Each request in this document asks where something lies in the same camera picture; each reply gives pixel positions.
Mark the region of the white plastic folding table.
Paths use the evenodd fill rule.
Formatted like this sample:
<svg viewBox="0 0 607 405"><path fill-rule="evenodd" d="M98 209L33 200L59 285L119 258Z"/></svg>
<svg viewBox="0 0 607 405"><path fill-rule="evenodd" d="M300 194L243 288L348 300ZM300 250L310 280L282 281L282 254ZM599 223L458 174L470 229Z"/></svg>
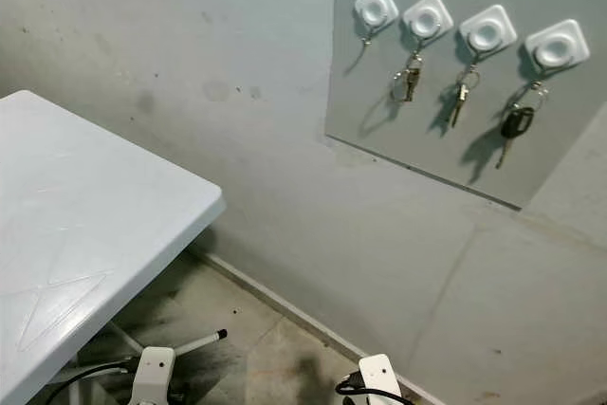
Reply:
<svg viewBox="0 0 607 405"><path fill-rule="evenodd" d="M30 90L0 102L0 404L25 405L226 207Z"/></svg>

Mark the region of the white table leg black cap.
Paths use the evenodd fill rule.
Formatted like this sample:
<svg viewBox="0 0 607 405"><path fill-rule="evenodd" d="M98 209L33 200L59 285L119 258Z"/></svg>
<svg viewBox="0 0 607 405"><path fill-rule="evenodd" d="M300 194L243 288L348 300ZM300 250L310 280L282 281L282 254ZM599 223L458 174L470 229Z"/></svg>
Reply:
<svg viewBox="0 0 607 405"><path fill-rule="evenodd" d="M178 345L177 347L144 347L133 336L130 336L129 333L121 330L120 327L108 325L107 328L113 335L117 335L127 348L136 350L135 356L118 360L121 369L126 369L127 371L134 371L144 366L171 370L171 365L173 365L176 358L186 356L186 354L203 348L205 345L224 340L229 335L229 332L225 328L221 328L221 330L216 332L208 333L207 336L201 337L201 339L187 341L187 343Z"/></svg>

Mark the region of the black car key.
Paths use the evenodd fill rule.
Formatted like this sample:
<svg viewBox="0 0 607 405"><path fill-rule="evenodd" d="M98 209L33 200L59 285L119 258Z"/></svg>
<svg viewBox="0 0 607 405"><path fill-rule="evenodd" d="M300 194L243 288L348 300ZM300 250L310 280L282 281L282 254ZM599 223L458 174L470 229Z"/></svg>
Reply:
<svg viewBox="0 0 607 405"><path fill-rule="evenodd" d="M495 162L495 168L503 167L513 140L523 136L532 127L535 113L547 97L549 97L549 89L545 87L545 84L542 81L534 81L512 98L510 105L505 110L503 122L500 123L499 135L503 138L503 148L498 161Z"/></svg>

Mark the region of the white square wall hook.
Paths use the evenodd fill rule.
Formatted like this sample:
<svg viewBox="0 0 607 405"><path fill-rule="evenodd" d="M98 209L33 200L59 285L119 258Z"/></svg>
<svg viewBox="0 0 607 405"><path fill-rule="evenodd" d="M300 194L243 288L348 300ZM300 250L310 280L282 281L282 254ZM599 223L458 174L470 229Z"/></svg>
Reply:
<svg viewBox="0 0 607 405"><path fill-rule="evenodd" d="M591 52L576 19L539 29L524 38L524 52L535 68L529 88L543 90L543 80L588 60Z"/></svg>
<svg viewBox="0 0 607 405"><path fill-rule="evenodd" d="M503 5L493 5L470 16L460 24L458 31L471 54L469 65L477 65L519 40L519 32Z"/></svg>
<svg viewBox="0 0 607 405"><path fill-rule="evenodd" d="M454 20L443 0L419 0L404 10L400 19L415 42L415 52L421 52L430 41L454 28Z"/></svg>
<svg viewBox="0 0 607 405"><path fill-rule="evenodd" d="M356 0L353 2L353 13L363 29L360 36L363 46L369 46L373 38L399 16L395 0Z"/></svg>

